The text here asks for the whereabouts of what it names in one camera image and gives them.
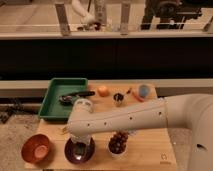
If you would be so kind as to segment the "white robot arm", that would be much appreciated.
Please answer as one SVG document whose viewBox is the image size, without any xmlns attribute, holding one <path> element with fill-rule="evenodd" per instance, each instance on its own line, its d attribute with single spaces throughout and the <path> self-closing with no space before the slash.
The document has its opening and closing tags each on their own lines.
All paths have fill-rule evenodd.
<svg viewBox="0 0 213 171">
<path fill-rule="evenodd" d="M 91 113 L 89 100 L 75 102 L 68 120 L 74 140 L 87 143 L 95 133 L 186 128 L 192 131 L 187 171 L 213 171 L 213 95 L 167 96 L 111 111 Z"/>
</svg>

